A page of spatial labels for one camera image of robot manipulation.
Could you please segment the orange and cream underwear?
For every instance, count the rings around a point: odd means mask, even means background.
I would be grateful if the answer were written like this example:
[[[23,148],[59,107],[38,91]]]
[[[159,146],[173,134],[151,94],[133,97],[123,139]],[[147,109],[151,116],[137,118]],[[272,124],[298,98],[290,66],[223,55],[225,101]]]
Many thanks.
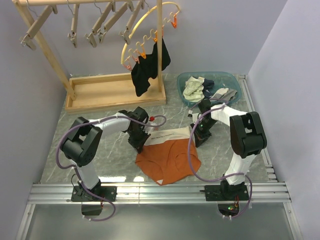
[[[137,154],[135,164],[160,186],[173,184],[194,173],[190,168],[188,153],[194,171],[201,167],[195,144],[188,146],[190,128],[153,131]]]

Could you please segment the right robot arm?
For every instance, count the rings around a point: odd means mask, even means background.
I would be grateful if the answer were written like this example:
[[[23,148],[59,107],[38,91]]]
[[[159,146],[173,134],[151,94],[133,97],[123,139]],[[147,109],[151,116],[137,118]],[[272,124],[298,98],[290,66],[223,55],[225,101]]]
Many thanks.
[[[205,189],[206,199],[214,201],[248,200],[248,188],[245,186],[246,173],[252,161],[267,147],[267,138],[260,115],[255,112],[236,110],[227,103],[214,104],[203,99],[196,104],[200,113],[193,113],[191,108],[188,116],[192,118],[192,134],[198,148],[211,136],[210,129],[215,123],[221,122],[229,127],[230,144],[233,155],[225,173],[228,176],[220,181],[217,190]]]

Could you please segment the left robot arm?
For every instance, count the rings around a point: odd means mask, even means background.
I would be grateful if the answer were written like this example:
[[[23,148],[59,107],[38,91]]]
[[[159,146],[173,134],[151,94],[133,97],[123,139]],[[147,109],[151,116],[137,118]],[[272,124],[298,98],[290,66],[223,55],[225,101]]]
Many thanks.
[[[92,163],[100,140],[117,132],[127,133],[128,143],[141,153],[150,134],[145,129],[149,121],[147,112],[137,107],[134,111],[120,110],[111,118],[88,120],[78,117],[72,124],[70,132],[61,140],[58,149],[70,160],[79,177],[80,193],[88,201],[107,198],[115,191],[108,192],[101,186],[94,164]]]

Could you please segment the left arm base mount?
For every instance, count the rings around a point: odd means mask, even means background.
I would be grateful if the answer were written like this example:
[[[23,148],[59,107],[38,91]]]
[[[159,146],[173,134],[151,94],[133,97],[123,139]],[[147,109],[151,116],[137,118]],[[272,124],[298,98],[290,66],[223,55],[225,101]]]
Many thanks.
[[[81,213],[87,219],[93,221],[102,221],[97,219],[107,208],[104,207],[106,203],[112,207],[111,213],[105,219],[110,219],[116,213],[117,187],[116,186],[96,186],[93,189],[85,190],[81,184],[75,185],[72,190],[71,199],[72,203],[81,203]]]

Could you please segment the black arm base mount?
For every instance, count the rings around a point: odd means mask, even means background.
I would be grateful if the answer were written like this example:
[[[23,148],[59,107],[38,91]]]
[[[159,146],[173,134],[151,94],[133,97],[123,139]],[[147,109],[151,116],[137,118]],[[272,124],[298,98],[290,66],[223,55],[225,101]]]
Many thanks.
[[[248,201],[250,194],[245,184],[235,189],[222,185],[205,185],[200,190],[207,202],[218,202],[217,207],[222,217],[235,217],[240,213],[240,201]]]

